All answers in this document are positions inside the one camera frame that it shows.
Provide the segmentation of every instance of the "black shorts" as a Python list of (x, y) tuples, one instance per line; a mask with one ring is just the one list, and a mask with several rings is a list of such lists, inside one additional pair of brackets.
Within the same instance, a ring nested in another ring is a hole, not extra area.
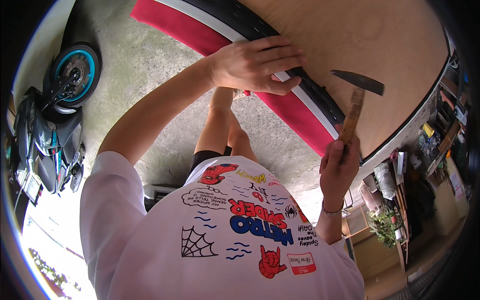
[(190, 164), (190, 171), (188, 171), (188, 176), (190, 176), (193, 169), (195, 169), (199, 164), (206, 161), (207, 159), (220, 157), (220, 156), (230, 156), (231, 153), (232, 153), (232, 148), (228, 146), (225, 147), (225, 152), (223, 154), (220, 154), (215, 151), (210, 151), (210, 150), (198, 151), (193, 155), (192, 163)]

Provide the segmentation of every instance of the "wooden hammer handle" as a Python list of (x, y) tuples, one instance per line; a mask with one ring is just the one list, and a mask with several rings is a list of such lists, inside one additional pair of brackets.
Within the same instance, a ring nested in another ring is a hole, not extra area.
[(359, 87), (355, 87), (352, 94), (352, 101), (350, 102), (350, 108), (348, 109), (348, 115), (345, 117), (343, 122), (342, 132), (339, 135), (339, 139), (343, 141), (343, 144), (346, 145), (352, 139), (357, 123), (359, 121), (359, 116), (361, 108), (363, 106), (363, 97), (365, 96), (365, 90)]

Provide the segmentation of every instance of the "concrete floor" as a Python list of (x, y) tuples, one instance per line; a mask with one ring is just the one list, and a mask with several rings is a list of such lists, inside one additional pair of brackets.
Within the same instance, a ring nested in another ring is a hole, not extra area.
[[(138, 100), (202, 56), (157, 29), (129, 17), (135, 0), (77, 1), (68, 38), (96, 43), (103, 69), (95, 93), (84, 106), (85, 173), (102, 140), (115, 122)], [(183, 184), (198, 136), (205, 124), (209, 91), (178, 115), (159, 135), (150, 150), (135, 165), (144, 184)], [(405, 130), (374, 159), (361, 168), (352, 185), (356, 188), (391, 151), (417, 137), (418, 127), (430, 115), (424, 109)], [(321, 158), (310, 149), (258, 97), (234, 101), (232, 111), (249, 134), (260, 164), (275, 174), (316, 223), (322, 193), (319, 188)]]

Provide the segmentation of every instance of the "person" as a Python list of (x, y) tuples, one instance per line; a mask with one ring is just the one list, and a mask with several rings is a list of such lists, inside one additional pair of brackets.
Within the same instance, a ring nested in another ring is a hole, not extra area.
[[(236, 42), (138, 101), (101, 144), (80, 202), (88, 276), (99, 299), (363, 299), (343, 249), (343, 197), (359, 169), (359, 140), (333, 141), (321, 161), (316, 227), (258, 164), (230, 110), (234, 89), (285, 95), (301, 79), (302, 49), (282, 36)], [(134, 165), (162, 129), (217, 87), (185, 185), (146, 213)], [(223, 156), (226, 146), (230, 156)]]

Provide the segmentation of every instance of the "blue wheel rim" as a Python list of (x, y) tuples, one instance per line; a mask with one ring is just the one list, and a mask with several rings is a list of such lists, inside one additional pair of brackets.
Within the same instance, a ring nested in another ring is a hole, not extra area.
[(55, 78), (58, 78), (58, 75), (60, 74), (60, 71), (61, 71), (63, 65), (68, 60), (70, 60), (72, 58), (72, 56), (79, 55), (79, 54), (83, 55), (87, 58), (88, 65), (90, 67), (90, 73), (85, 75), (85, 76), (88, 76), (87, 85), (84, 85), (84, 84), (82, 85), (83, 90), (82, 90), (81, 93), (79, 93), (75, 97), (69, 97), (69, 98), (63, 99), (63, 101), (73, 102), (73, 101), (76, 101), (76, 100), (80, 99), (81, 97), (83, 97), (85, 95), (85, 93), (90, 89), (90, 87), (92, 85), (92, 82), (93, 82), (93, 78), (95, 77), (95, 61), (94, 61), (92, 55), (85, 50), (79, 49), (79, 50), (74, 50), (74, 51), (70, 52), (69, 54), (67, 54), (63, 57), (63, 59), (58, 64), (57, 69), (55, 70)]

